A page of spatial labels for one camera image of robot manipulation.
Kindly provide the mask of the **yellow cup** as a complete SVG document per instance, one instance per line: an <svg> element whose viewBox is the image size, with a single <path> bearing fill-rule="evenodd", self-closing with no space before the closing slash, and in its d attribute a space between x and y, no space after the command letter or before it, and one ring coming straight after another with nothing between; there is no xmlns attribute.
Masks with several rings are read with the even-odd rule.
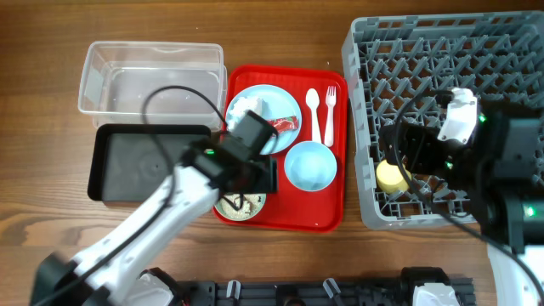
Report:
<svg viewBox="0 0 544 306"><path fill-rule="evenodd" d="M405 192L409 185L402 176L397 165L391 165L386 160L380 161L376 168L377 186L387 194Z"/></svg>

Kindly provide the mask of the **white napkin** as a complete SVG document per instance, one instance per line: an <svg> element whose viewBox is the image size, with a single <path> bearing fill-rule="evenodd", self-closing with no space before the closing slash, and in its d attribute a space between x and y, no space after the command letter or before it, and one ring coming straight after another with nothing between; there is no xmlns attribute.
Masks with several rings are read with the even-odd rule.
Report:
<svg viewBox="0 0 544 306"><path fill-rule="evenodd" d="M252 111L261 116L263 112L263 104L264 101L257 96L239 98L228 111L228 129L233 130L248 111Z"/></svg>

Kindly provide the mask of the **red snack wrapper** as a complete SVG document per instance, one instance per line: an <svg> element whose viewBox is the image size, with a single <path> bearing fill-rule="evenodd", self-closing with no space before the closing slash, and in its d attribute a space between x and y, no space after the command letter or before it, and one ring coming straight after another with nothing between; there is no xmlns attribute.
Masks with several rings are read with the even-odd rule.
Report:
<svg viewBox="0 0 544 306"><path fill-rule="evenodd" d="M296 116L286 116L269 120L269 124L275 128L278 133L298 130L299 121Z"/></svg>

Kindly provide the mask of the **light blue plate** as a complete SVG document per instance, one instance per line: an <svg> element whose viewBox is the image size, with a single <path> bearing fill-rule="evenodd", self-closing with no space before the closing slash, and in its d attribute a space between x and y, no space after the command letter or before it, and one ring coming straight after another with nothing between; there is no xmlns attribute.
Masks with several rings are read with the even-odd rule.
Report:
<svg viewBox="0 0 544 306"><path fill-rule="evenodd" d="M243 89L227 107L225 119L230 125L240 121L241 117L235 115L234 109L243 99L259 99L262 102L260 116L267 121L276 121L290 116L297 118L298 127L279 132L278 137L272 136L261 150L262 155L279 153L295 142L302 129L303 116L298 102L286 90L269 84L259 84Z"/></svg>

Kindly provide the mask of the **light blue bowl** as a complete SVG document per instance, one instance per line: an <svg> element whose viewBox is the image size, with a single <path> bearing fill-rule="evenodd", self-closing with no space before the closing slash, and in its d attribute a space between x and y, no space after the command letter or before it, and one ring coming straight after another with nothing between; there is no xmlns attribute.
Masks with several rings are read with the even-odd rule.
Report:
<svg viewBox="0 0 544 306"><path fill-rule="evenodd" d="M284 170L288 181L302 191L328 187L337 175L337 159L325 145L313 141L295 144L286 154Z"/></svg>

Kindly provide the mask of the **white plastic fork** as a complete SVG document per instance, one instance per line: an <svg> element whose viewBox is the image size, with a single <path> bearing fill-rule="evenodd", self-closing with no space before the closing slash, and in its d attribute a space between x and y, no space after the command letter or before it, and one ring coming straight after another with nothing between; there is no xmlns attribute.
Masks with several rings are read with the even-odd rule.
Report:
<svg viewBox="0 0 544 306"><path fill-rule="evenodd" d="M334 144L334 107L337 103L337 90L335 86L329 86L326 91L326 130L324 137L324 145L332 147Z"/></svg>

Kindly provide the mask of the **white plastic spoon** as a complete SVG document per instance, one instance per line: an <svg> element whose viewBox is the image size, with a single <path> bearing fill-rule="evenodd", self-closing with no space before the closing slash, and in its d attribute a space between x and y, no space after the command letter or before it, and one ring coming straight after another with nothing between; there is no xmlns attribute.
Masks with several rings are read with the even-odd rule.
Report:
<svg viewBox="0 0 544 306"><path fill-rule="evenodd" d="M315 88L310 88L305 97L306 105L311 113L311 139L316 143L321 143L320 125L317 109L320 105L320 98Z"/></svg>

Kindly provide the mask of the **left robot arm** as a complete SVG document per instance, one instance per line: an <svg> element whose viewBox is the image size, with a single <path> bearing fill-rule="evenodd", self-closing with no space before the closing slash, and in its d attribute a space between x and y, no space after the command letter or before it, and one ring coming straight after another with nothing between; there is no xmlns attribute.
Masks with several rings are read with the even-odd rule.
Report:
<svg viewBox="0 0 544 306"><path fill-rule="evenodd" d="M39 265L33 305L156 305L134 293L140 273L194 219L229 193L277 189L275 161L261 153L276 129L248 111L220 143L191 143L154 193L106 237L64 262L52 253Z"/></svg>

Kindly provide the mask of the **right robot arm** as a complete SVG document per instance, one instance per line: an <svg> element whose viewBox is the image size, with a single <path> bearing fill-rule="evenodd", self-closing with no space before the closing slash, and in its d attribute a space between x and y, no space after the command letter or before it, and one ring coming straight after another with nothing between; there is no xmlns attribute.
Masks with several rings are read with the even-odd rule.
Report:
<svg viewBox="0 0 544 306"><path fill-rule="evenodd" d="M451 107L441 127L396 119L379 132L403 177L433 175L467 192L501 305L543 303L543 189L532 182L540 130L539 112L499 105Z"/></svg>

